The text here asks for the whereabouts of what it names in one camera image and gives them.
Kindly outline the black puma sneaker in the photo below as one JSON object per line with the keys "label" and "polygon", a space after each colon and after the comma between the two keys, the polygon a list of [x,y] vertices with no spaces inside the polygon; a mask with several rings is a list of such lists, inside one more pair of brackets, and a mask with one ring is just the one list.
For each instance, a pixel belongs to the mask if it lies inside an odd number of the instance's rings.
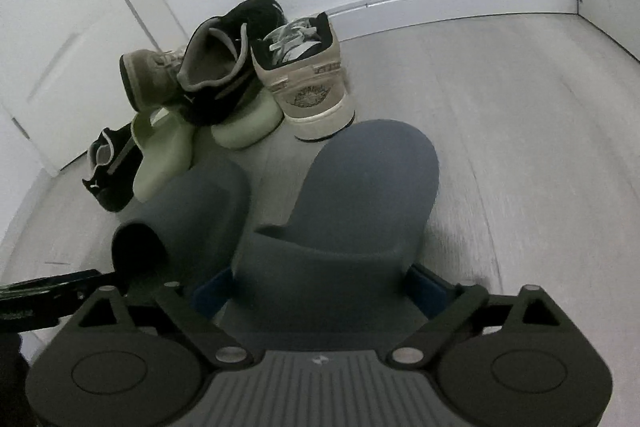
{"label": "black puma sneaker", "polygon": [[130,124],[104,128],[88,148],[90,174],[85,189],[109,212],[122,211],[134,198],[134,178],[142,152],[134,142]]}
{"label": "black puma sneaker", "polygon": [[178,70],[180,113],[196,127],[222,124],[256,98],[250,44],[285,24],[276,0],[245,0],[195,29]]}

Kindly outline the light green slide sandal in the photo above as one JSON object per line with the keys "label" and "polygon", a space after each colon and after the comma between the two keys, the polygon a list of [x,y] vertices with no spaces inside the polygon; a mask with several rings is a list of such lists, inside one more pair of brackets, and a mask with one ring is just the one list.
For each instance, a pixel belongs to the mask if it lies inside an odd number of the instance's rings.
{"label": "light green slide sandal", "polygon": [[147,202],[168,181],[191,167],[194,127],[167,108],[137,113],[130,126],[142,161],[134,176],[134,197]]}
{"label": "light green slide sandal", "polygon": [[223,124],[210,128],[214,141],[228,150],[243,150],[277,129],[283,112],[272,94],[262,88],[256,98]]}

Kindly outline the beige jordan sneaker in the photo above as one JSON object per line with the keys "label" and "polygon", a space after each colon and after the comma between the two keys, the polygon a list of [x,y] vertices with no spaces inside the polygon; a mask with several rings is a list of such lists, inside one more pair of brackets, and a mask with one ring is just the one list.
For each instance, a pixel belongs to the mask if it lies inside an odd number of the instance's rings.
{"label": "beige jordan sneaker", "polygon": [[183,48],[168,52],[137,50],[119,57],[122,85],[137,113],[180,102],[177,75],[183,52]]}
{"label": "beige jordan sneaker", "polygon": [[273,29],[253,41],[250,52],[259,80],[282,109],[295,138],[324,140],[352,123],[355,105],[328,14]]}

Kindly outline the grey-blue slide sandal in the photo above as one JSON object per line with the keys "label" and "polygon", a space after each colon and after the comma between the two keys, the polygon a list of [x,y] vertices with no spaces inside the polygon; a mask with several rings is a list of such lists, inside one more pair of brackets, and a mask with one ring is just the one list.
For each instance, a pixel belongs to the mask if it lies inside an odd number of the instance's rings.
{"label": "grey-blue slide sandal", "polygon": [[312,162],[285,225],[256,229],[222,324],[235,335],[395,334],[418,323],[400,283],[418,259],[438,191],[434,145],[369,120]]}
{"label": "grey-blue slide sandal", "polygon": [[250,179],[234,161],[211,157],[171,179],[112,238],[126,295],[144,301],[177,282],[186,299],[229,268],[250,209]]}

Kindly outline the white door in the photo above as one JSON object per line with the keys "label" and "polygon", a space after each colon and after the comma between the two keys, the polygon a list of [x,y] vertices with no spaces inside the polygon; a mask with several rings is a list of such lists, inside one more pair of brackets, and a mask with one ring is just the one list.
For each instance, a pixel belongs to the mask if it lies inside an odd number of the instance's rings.
{"label": "white door", "polygon": [[150,44],[125,0],[1,0],[1,100],[60,170],[134,116],[118,59]]}

